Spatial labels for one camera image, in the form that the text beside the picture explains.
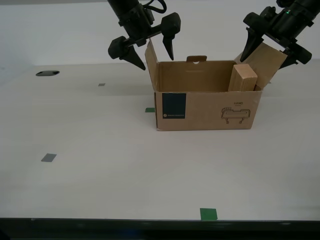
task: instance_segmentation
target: box flap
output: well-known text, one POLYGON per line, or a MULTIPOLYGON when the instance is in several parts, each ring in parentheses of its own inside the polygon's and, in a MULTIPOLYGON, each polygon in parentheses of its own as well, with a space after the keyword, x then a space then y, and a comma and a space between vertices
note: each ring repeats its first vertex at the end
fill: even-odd
POLYGON ((287 58, 287 55, 273 47, 261 43, 260 46, 243 62, 240 61, 242 53, 234 60, 237 64, 249 64, 257 74, 256 85, 263 89, 287 58))
POLYGON ((154 91, 158 90, 158 77, 159 77, 159 68, 158 68, 158 59, 155 52, 154 45, 149 40, 148 46, 145 50, 145 60, 149 69, 149 74, 152 82, 152 87, 154 91))

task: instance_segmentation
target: cardboard box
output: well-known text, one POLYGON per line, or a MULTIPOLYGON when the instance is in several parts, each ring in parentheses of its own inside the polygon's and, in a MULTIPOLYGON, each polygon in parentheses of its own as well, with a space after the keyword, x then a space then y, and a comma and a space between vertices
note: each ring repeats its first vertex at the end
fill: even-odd
POLYGON ((189 56, 186 61, 158 62, 152 42, 145 58, 154 90, 159 131, 250 129, 263 88, 286 55, 262 43, 243 64, 257 74, 255 91, 228 92, 232 61, 207 61, 189 56))

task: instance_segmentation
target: wooden block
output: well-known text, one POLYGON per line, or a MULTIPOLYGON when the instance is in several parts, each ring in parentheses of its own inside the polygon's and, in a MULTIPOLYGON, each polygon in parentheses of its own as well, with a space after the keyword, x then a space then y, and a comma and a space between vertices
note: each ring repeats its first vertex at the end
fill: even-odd
POLYGON ((253 91, 258 76, 249 64, 237 64, 233 66, 228 92, 253 91))
POLYGON ((249 64, 258 75, 256 85, 261 89, 271 81, 276 72, 286 60, 287 55, 265 44, 264 42, 243 62, 240 61, 242 53, 234 60, 237 64, 249 64))

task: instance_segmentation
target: white tabletop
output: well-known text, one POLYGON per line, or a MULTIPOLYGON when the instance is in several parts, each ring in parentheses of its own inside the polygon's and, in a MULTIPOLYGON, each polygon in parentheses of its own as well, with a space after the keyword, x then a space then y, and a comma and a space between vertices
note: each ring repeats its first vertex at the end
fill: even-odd
POLYGON ((0 217, 320 220, 319 69, 278 72, 251 130, 160 132, 148 71, 34 67, 0 87, 0 217))

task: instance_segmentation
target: cable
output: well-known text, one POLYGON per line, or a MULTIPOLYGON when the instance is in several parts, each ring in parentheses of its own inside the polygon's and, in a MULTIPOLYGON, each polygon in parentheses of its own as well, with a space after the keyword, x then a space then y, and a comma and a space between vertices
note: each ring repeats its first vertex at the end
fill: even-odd
POLYGON ((155 0, 151 0, 150 2, 148 2, 147 4, 143 5, 144 7, 149 6, 150 4, 152 4, 155 0))
POLYGON ((152 11, 155 11, 159 14, 164 14, 167 11, 167 4, 165 3, 165 0, 157 0, 163 7, 163 9, 159 9, 157 7, 154 6, 150 6, 151 3, 153 3, 155 0, 151 0, 150 2, 148 2, 147 4, 143 5, 143 7, 145 9, 150 9, 152 11))

